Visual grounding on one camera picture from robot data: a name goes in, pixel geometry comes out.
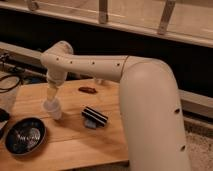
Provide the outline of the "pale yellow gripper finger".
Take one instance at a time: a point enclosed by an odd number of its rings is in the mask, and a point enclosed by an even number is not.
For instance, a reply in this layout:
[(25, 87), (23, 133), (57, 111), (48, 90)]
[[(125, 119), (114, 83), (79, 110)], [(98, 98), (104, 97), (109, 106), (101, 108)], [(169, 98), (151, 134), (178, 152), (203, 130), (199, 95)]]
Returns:
[(57, 87), (55, 87), (55, 86), (49, 86), (47, 88), (47, 99), (49, 101), (52, 101), (56, 97), (57, 91), (58, 91)]

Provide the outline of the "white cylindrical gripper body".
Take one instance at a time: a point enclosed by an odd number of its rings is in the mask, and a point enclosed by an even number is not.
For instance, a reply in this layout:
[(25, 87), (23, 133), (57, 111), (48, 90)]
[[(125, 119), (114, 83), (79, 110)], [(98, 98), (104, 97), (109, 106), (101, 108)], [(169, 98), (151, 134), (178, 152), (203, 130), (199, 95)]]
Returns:
[(49, 84), (53, 84), (57, 87), (61, 86), (66, 80), (66, 74), (65, 73), (50, 73), (50, 72), (48, 72), (46, 74), (46, 76), (47, 76), (47, 82)]

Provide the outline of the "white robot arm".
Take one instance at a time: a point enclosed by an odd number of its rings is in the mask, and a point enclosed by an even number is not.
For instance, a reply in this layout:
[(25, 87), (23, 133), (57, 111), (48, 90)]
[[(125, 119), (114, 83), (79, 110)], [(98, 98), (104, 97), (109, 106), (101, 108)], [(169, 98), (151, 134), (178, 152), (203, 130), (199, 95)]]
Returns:
[(69, 72), (119, 84), (131, 171), (191, 171), (179, 90), (163, 61), (129, 55), (76, 55), (60, 41), (41, 55), (50, 86)]

